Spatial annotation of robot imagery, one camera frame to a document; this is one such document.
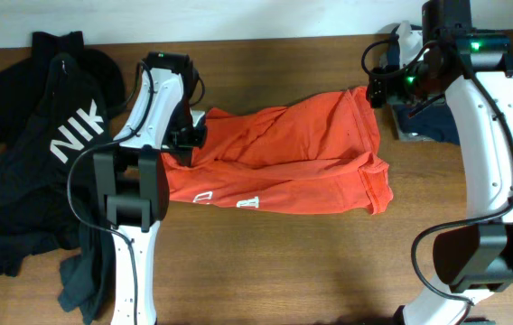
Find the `red soccer t-shirt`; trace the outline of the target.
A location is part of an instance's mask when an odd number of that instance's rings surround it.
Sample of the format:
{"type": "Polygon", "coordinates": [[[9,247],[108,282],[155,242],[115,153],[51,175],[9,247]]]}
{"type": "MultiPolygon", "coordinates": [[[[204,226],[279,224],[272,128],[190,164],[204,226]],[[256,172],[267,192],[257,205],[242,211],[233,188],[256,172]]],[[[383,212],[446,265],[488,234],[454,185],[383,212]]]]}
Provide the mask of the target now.
{"type": "Polygon", "coordinates": [[[325,92],[246,116],[212,108],[191,165],[163,155],[171,200],[286,214],[385,211],[394,195],[366,92],[325,92]]]}

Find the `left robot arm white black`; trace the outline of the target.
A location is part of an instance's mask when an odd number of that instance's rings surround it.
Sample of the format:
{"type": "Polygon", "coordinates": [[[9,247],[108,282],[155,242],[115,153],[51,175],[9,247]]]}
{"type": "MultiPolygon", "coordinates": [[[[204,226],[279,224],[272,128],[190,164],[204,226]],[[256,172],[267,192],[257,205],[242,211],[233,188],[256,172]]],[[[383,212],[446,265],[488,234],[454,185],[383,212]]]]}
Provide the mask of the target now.
{"type": "Polygon", "coordinates": [[[113,143],[93,155],[98,205],[114,241],[115,324],[155,324],[154,247],[169,206],[163,153],[191,164],[206,139],[205,114],[193,110],[199,72],[186,54],[151,52],[142,85],[113,143]]]}

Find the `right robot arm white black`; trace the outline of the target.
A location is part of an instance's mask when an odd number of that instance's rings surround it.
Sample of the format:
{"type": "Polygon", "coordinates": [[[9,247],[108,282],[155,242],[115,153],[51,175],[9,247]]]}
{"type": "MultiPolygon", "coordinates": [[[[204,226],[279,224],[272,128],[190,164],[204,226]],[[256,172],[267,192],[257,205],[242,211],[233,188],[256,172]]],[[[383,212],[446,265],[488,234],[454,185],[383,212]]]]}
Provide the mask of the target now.
{"type": "Polygon", "coordinates": [[[460,140],[467,207],[428,229],[434,277],[400,306],[401,325],[466,324],[471,309],[513,284],[513,52],[509,37],[473,26],[467,1],[428,1],[422,27],[389,36],[397,63],[368,71],[372,107],[420,114],[442,101],[460,140]]]}

